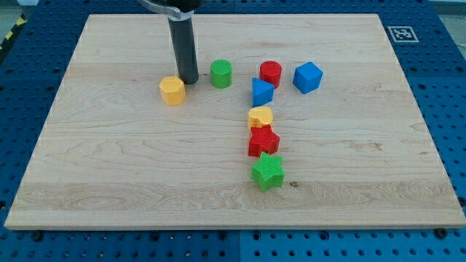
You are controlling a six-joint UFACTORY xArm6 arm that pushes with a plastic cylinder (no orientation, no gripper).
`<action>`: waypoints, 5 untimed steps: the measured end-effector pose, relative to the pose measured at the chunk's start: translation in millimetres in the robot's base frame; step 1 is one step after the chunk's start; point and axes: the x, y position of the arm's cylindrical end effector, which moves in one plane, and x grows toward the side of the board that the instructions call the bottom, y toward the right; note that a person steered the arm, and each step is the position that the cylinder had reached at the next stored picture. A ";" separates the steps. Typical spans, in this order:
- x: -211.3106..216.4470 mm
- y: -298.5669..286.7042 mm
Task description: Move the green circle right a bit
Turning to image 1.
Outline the robot arm end clamp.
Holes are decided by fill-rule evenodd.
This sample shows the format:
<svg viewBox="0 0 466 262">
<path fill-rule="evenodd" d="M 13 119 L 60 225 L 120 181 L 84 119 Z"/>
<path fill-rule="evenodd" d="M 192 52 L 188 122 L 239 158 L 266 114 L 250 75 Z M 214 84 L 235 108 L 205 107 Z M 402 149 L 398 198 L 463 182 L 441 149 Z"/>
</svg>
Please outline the robot arm end clamp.
<svg viewBox="0 0 466 262">
<path fill-rule="evenodd" d="M 145 9 L 167 15 L 174 21 L 187 20 L 204 2 L 204 0 L 138 0 Z"/>
</svg>

